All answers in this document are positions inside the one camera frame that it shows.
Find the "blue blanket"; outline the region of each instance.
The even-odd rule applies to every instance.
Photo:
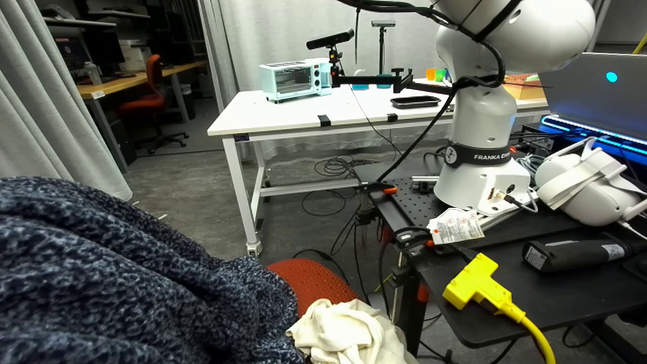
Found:
[[[303,363],[296,319],[255,258],[214,258],[93,188],[0,179],[2,363]]]

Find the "toaster oven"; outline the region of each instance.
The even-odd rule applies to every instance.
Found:
[[[275,104],[295,97],[328,95],[331,64],[327,58],[261,65],[261,86],[268,101]]]

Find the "white curtain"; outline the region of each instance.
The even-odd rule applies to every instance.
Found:
[[[0,177],[132,191],[83,104],[33,0],[0,1]]]
[[[428,0],[412,3],[430,4]],[[225,105],[235,95],[235,85],[240,91],[260,89],[261,64],[326,57],[327,49],[309,51],[305,42],[354,28],[356,14],[354,8],[335,0],[201,0],[201,12],[216,90],[224,91],[221,97]],[[396,21],[395,28],[389,28],[385,35],[385,72],[392,67],[404,67],[412,68],[416,77],[425,77],[427,68],[445,67],[435,49],[438,25],[431,19],[418,14],[361,12],[356,34],[358,63],[355,64],[355,40],[338,46],[344,54],[346,74],[353,74],[356,69],[366,69],[364,74],[378,73],[378,28],[371,27],[371,20],[376,19]],[[408,144],[418,132],[414,128],[394,130],[393,141]],[[448,127],[438,126],[428,138],[438,139],[447,134]],[[263,142],[263,151],[269,159],[281,152],[385,144],[376,133],[365,132]]]

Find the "orange chair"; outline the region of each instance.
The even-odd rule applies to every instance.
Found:
[[[267,268],[283,278],[294,291],[299,317],[318,299],[329,299],[333,304],[359,299],[344,280],[314,260],[293,258]]]
[[[162,64],[160,58],[158,54],[154,54],[146,62],[147,85],[151,93],[144,95],[139,100],[121,104],[117,108],[117,114],[122,120],[130,120],[131,122],[140,122],[142,119],[152,120],[156,136],[135,142],[135,148],[140,148],[143,144],[148,144],[149,154],[155,154],[157,148],[170,142],[177,142],[181,147],[185,147],[186,143],[178,137],[182,136],[184,139],[189,137],[187,133],[165,135],[162,132],[162,126],[159,124],[158,118],[156,118],[157,113],[167,108],[166,86],[162,79]]]

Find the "wheel caster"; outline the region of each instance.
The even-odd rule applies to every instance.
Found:
[[[261,242],[247,243],[247,255],[258,256],[262,251],[263,245],[261,244]]]

